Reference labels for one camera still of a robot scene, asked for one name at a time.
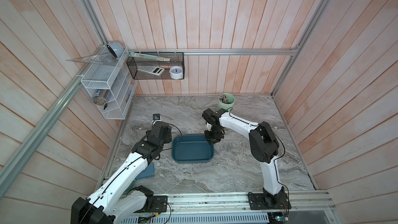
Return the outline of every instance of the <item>black bracket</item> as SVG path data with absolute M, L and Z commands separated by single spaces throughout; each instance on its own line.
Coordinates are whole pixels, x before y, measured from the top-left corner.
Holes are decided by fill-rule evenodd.
M 292 206 L 287 198 L 285 192 L 277 194 L 278 199 L 270 201 L 270 197 L 266 193 L 248 193 L 249 205 L 251 210 L 264 210 L 264 209 L 291 209 Z

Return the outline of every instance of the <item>blue plastic tray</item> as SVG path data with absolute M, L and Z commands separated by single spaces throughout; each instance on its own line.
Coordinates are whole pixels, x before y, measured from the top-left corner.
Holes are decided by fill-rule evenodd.
M 207 163 L 214 156 L 214 146 L 204 134 L 177 136 L 172 147 L 172 157 L 177 163 Z

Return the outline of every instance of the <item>marble table surface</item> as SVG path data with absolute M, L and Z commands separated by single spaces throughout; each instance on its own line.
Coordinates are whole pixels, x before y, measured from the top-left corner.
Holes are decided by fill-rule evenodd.
M 313 190 L 308 172 L 301 160 L 286 126 L 269 95 L 236 96 L 232 110 L 235 115 L 253 122 L 268 122 L 281 138 L 286 154 L 278 160 L 281 182 L 289 190 Z M 149 130 L 152 114 L 160 113 L 162 120 L 177 126 L 183 134 L 203 133 L 206 125 L 201 115 L 211 108 L 216 111 L 217 96 L 165 96 L 137 97 L 129 116 L 113 172 L 124 162 L 131 148 Z M 172 128 L 172 138 L 180 133 Z M 232 152 L 220 151 L 220 146 L 232 143 Z M 163 151 L 158 161 L 153 161 L 155 176 L 139 179 L 135 185 L 144 185 L 155 193 L 244 192 L 262 191 L 263 177 L 257 160 L 251 155 L 249 140 L 241 134 L 225 129 L 221 142 L 215 144 L 213 159 L 208 163 L 178 164 L 171 150 Z M 283 154 L 280 145 L 279 155 Z

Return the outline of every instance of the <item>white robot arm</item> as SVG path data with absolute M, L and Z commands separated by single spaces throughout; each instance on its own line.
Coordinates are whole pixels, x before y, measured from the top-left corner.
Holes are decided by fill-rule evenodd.
M 256 204 L 251 204 L 252 209 L 273 209 L 280 207 L 282 201 L 290 208 L 285 189 L 279 182 L 277 155 L 279 142 L 267 122 L 256 123 L 237 117 L 230 112 L 219 109 L 217 112 L 206 109 L 202 117 L 206 121 L 207 131 L 205 137 L 209 142 L 220 142 L 224 137 L 224 128 L 229 128 L 245 136 L 250 142 L 251 154 L 260 163 L 264 179 L 261 204 L 257 198 Z

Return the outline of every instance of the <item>alarm clock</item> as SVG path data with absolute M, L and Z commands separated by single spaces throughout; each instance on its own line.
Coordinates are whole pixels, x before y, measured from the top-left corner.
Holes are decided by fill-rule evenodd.
M 182 77 L 184 77 L 183 69 L 180 66 L 171 67 L 169 72 L 170 72 L 170 77 L 172 79 L 178 80 L 178 79 L 182 79 Z

